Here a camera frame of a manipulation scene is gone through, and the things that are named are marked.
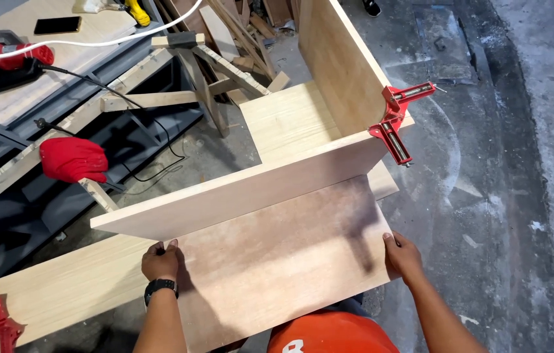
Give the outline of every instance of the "black watch strap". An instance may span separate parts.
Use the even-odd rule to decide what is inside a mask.
[[[144,303],[148,306],[151,301],[153,293],[163,288],[170,288],[175,292],[175,297],[179,298],[179,292],[177,291],[177,284],[170,279],[155,279],[147,285],[147,289],[144,291]]]

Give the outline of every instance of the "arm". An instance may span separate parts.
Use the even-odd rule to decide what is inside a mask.
[[[170,279],[177,281],[177,239],[173,239],[165,253],[163,243],[148,248],[142,257],[142,273],[148,281]],[[179,315],[179,306],[172,289],[161,289],[153,293],[147,308],[142,331],[133,353],[181,353],[187,352],[184,331]]]
[[[421,253],[401,234],[385,233],[386,253],[416,304],[425,341],[431,353],[488,353],[438,295],[423,272]]]

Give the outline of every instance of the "smartphone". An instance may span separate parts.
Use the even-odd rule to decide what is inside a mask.
[[[36,23],[36,28],[33,30],[33,34],[36,36],[41,35],[55,35],[58,33],[74,33],[79,31],[81,27],[81,17],[60,17],[60,18],[42,18]]]

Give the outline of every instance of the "white cable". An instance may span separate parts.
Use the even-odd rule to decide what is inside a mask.
[[[201,4],[201,1],[202,0],[197,0],[196,4],[194,4],[194,6],[188,12],[186,12],[183,16],[179,17],[178,19],[172,21],[171,23],[169,23],[167,25],[160,26],[158,28],[153,28],[153,29],[151,29],[149,31],[146,31],[146,32],[138,33],[136,35],[126,36],[124,38],[120,38],[120,39],[117,39],[117,40],[113,40],[111,42],[104,42],[104,43],[79,43],[79,42],[66,42],[66,41],[63,41],[63,40],[49,40],[49,41],[46,41],[46,42],[40,42],[40,43],[33,44],[33,45],[28,46],[26,48],[16,50],[15,52],[0,54],[0,59],[9,58],[9,57],[13,57],[14,55],[30,52],[31,50],[37,48],[38,46],[48,45],[48,44],[69,44],[69,45],[78,45],[78,46],[100,47],[100,46],[109,46],[109,45],[119,44],[119,43],[123,43],[123,42],[126,42],[128,40],[135,39],[135,38],[141,38],[141,37],[144,37],[144,36],[152,35],[152,34],[157,33],[159,31],[163,31],[166,28],[170,28],[170,27],[176,25],[177,23],[185,20],[188,16],[190,16],[193,12],[195,12],[195,10],[199,7],[199,4]]]

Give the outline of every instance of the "dusty floor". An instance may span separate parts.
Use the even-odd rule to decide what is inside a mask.
[[[375,19],[360,0],[344,0],[343,7],[393,85],[427,81],[431,53],[422,47],[413,3],[453,1],[378,3],[383,13]],[[455,2],[479,80],[441,85],[447,93],[411,105],[417,124],[404,141],[417,163],[405,169],[385,160],[401,191],[381,205],[391,226],[419,246],[443,298],[491,352],[554,352],[554,1],[493,4]],[[296,37],[283,36],[271,53],[293,84],[310,79],[296,45]],[[229,124],[240,124],[229,137],[218,139],[213,127],[197,124],[173,144],[188,156],[182,167],[149,183],[129,181],[126,193],[113,196],[118,204],[258,164],[238,109],[220,107]],[[174,158],[164,151],[140,176]],[[89,229],[87,220],[100,213],[90,210],[36,262],[111,236]],[[401,281],[367,292],[364,306],[400,351],[427,351]],[[142,317],[136,300],[18,351],[129,352]],[[253,337],[244,351],[261,352],[265,341],[266,334]]]

